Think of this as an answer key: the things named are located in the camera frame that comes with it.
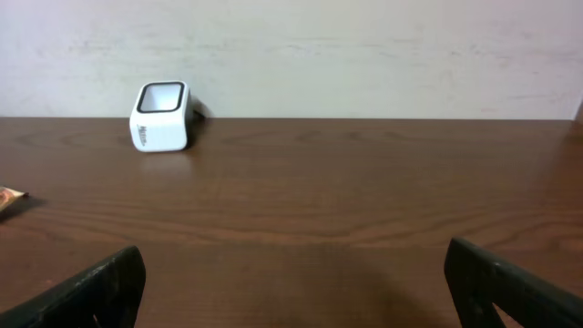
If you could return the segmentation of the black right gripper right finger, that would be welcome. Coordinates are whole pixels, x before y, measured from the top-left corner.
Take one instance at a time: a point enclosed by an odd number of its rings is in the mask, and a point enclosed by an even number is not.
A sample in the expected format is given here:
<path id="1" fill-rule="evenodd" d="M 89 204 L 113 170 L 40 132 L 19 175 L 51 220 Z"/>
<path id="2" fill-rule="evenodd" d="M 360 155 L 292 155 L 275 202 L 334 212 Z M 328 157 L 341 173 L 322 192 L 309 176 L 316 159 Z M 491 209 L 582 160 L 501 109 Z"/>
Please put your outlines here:
<path id="1" fill-rule="evenodd" d="M 461 238 L 444 273 L 464 327 L 503 327 L 502 310 L 524 327 L 582 328 L 582 299 Z"/>

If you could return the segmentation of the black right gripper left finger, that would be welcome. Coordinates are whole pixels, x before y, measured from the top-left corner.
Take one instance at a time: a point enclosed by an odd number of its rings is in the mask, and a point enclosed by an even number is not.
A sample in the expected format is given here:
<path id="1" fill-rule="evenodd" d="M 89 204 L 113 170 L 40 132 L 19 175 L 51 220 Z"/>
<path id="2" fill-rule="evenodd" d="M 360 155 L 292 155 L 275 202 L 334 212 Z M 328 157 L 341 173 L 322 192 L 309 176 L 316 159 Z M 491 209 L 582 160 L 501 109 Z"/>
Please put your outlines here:
<path id="1" fill-rule="evenodd" d="M 3 327 L 133 327 L 146 282 L 136 246 L 124 248 L 1 314 Z"/>

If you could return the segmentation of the yellow snack bag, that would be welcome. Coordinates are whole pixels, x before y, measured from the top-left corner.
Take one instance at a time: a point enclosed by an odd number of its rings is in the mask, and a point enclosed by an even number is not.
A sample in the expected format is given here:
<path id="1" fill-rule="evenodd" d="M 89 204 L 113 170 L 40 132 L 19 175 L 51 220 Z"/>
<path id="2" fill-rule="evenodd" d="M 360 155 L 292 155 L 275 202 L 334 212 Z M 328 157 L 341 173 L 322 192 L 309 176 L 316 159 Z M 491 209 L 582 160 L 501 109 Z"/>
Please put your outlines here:
<path id="1" fill-rule="evenodd" d="M 0 211 L 4 211 L 13 205 L 17 200 L 28 196 L 27 192 L 13 190 L 5 186 L 0 187 Z"/>

